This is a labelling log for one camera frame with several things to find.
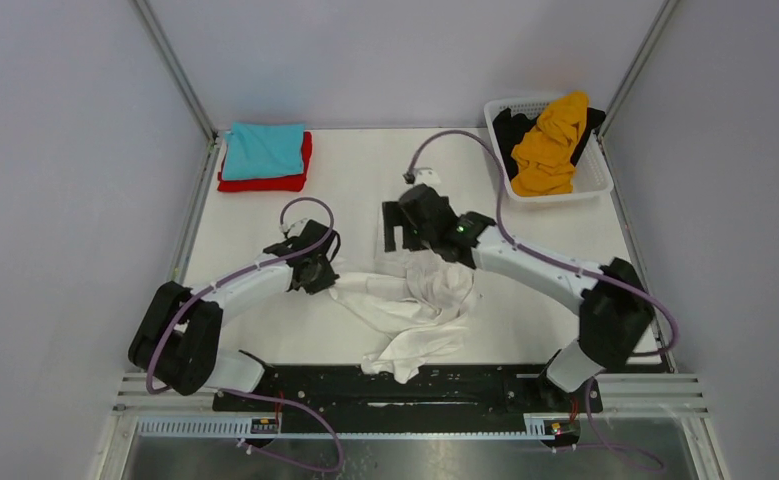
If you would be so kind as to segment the white t shirt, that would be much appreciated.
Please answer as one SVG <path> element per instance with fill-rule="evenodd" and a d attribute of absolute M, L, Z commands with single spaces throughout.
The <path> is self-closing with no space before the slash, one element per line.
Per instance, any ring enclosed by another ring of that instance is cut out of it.
<path fill-rule="evenodd" d="M 372 272 L 342 273 L 329 295 L 385 337 L 363 355 L 362 372 L 388 373 L 399 384 L 464 346 L 479 299 L 471 269 L 429 250 L 378 253 Z"/>

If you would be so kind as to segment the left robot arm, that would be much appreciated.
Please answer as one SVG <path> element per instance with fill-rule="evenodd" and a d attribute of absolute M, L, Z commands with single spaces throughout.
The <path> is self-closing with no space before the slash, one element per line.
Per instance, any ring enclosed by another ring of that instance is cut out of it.
<path fill-rule="evenodd" d="M 340 243 L 333 228 L 301 220 L 288 228 L 283 241 L 263 249 L 240 270 L 205 286 L 162 284 L 130 343 L 129 361 L 180 395 L 202 388 L 237 390 L 250 410 L 266 409 L 276 388 L 263 376 L 267 365 L 248 353 L 222 348 L 222 328 L 278 294 L 316 294 L 333 286 L 338 276 L 331 262 Z"/>

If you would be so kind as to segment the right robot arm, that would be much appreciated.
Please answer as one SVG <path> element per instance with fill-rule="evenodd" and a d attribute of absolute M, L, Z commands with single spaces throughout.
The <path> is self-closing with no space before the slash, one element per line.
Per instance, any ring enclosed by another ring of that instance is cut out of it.
<path fill-rule="evenodd" d="M 577 316 L 576 339 L 541 375 L 538 396 L 548 410 L 566 410 L 588 380 L 624 366 L 655 319 L 634 267 L 621 258 L 600 265 L 532 252 L 507 239 L 497 220 L 474 211 L 457 214 L 447 197 L 424 184 L 384 202 L 381 213 L 385 251 L 429 250 L 448 263 L 516 281 Z"/>

